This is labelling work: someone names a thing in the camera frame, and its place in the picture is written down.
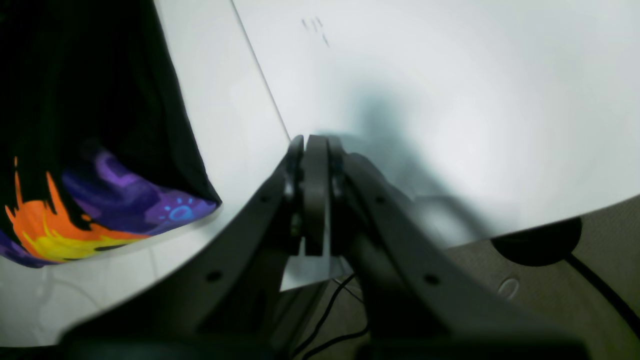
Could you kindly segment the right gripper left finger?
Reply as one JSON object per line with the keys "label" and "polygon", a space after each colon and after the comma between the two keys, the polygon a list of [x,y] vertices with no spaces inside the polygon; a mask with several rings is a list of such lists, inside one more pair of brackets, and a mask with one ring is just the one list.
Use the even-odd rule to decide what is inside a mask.
{"label": "right gripper left finger", "polygon": [[62,346],[294,346],[326,284],[281,291],[302,240],[320,255],[329,140],[297,136],[276,170],[206,248],[158,284],[69,330]]}

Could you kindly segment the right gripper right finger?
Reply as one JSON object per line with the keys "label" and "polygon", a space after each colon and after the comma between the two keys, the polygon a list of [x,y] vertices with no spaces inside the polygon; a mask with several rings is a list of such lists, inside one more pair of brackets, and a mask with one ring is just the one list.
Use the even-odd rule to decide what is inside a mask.
{"label": "right gripper right finger", "polygon": [[373,346],[580,346],[478,284],[414,223],[382,175],[327,140],[331,246],[359,277]]}

